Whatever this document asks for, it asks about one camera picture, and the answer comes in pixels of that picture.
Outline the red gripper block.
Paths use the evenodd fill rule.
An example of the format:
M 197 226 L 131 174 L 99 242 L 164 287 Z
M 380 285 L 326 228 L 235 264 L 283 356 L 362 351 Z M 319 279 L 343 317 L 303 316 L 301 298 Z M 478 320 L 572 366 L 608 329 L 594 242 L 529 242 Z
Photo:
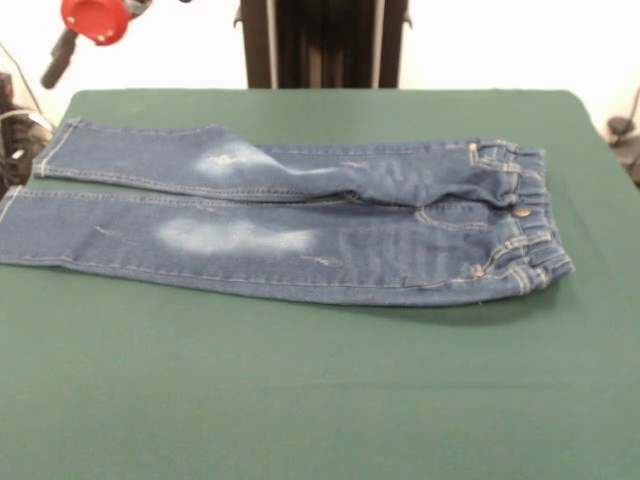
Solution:
M 130 12 L 120 0 L 63 0 L 61 17 L 67 27 L 51 50 L 40 84 L 53 89 L 66 72 L 75 52 L 78 34 L 96 45 L 109 46 L 126 34 Z

